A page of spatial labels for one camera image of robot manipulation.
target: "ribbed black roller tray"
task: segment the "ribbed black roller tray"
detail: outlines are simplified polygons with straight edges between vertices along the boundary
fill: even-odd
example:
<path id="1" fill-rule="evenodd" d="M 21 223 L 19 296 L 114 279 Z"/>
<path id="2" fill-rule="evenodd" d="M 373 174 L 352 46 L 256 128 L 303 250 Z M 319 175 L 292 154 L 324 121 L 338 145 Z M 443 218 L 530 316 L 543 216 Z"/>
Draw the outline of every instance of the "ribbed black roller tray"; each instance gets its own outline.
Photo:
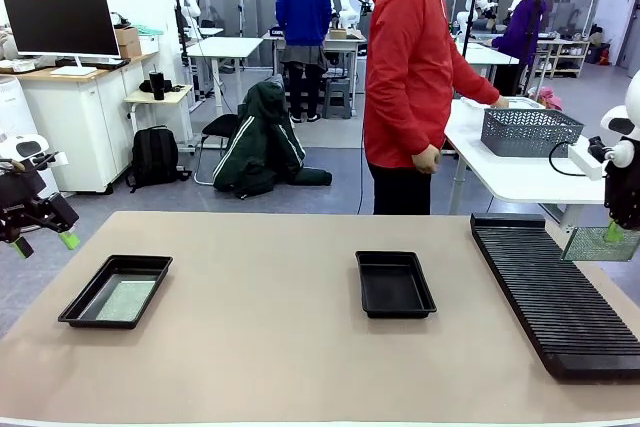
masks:
<path id="1" fill-rule="evenodd" d="M 169 271 L 171 257 L 112 255 L 58 317 L 71 327 L 134 329 Z"/>
<path id="2" fill-rule="evenodd" d="M 560 380 L 640 379 L 640 342 L 538 215 L 473 215 L 471 231 L 547 371 Z"/>
<path id="3" fill-rule="evenodd" d="M 362 310 L 372 319 L 424 319 L 436 311 L 413 252 L 356 252 Z"/>

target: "pink object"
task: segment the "pink object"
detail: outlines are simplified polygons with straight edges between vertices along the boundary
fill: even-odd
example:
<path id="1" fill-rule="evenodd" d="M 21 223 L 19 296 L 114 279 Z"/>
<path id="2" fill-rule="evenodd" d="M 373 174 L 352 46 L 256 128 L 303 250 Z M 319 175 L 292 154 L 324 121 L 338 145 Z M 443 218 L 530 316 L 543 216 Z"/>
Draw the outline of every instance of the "pink object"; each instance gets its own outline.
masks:
<path id="1" fill-rule="evenodd" d="M 553 93 L 553 89 L 543 87 L 540 89 L 538 101 L 543 103 L 547 109 L 562 110 L 562 99 Z"/>

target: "black pants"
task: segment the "black pants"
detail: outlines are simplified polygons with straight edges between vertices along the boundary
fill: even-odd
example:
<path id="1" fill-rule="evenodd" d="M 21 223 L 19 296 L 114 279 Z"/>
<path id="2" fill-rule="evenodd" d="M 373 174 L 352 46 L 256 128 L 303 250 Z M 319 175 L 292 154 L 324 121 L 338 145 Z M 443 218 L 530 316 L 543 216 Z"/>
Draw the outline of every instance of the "black pants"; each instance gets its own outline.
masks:
<path id="1" fill-rule="evenodd" d="M 302 81 L 303 70 L 296 66 L 287 65 L 289 70 L 289 93 L 291 94 L 291 115 L 300 118 L 302 115 L 302 91 L 304 83 Z M 304 74 L 307 77 L 307 94 L 309 95 L 309 108 L 307 115 L 313 117 L 318 109 L 318 101 L 320 100 L 320 81 L 322 80 L 323 71 L 317 65 L 305 65 Z"/>
<path id="2" fill-rule="evenodd" d="M 430 215 L 431 176 L 415 169 L 369 164 L 373 176 L 373 215 Z"/>
<path id="3" fill-rule="evenodd" d="M 504 97 L 519 95 L 521 75 L 522 68 L 519 65 L 498 65 L 493 86 Z"/>

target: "hand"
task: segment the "hand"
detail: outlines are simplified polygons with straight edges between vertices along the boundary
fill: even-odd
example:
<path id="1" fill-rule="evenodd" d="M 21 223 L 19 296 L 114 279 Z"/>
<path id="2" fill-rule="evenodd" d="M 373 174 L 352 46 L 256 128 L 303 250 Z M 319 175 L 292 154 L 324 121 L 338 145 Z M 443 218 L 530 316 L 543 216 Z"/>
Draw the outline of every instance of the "hand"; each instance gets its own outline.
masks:
<path id="1" fill-rule="evenodd" d="M 509 101 L 504 97 L 500 96 L 500 98 L 498 98 L 498 100 L 496 100 L 496 102 L 491 105 L 491 108 L 492 109 L 508 109 Z"/>
<path id="2" fill-rule="evenodd" d="M 413 165 L 415 165 L 416 169 L 422 174 L 435 174 L 438 171 L 440 151 L 433 145 L 427 147 L 421 154 L 412 155 L 411 158 Z"/>

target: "person in red jacket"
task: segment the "person in red jacket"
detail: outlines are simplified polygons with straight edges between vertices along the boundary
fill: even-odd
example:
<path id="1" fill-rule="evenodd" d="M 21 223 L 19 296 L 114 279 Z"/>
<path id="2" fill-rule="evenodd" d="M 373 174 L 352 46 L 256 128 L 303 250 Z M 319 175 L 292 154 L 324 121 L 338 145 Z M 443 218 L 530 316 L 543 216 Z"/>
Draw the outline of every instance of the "person in red jacket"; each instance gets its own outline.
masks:
<path id="1" fill-rule="evenodd" d="M 374 1 L 364 115 L 374 215 L 429 215 L 453 91 L 509 103 L 458 53 L 443 0 Z"/>

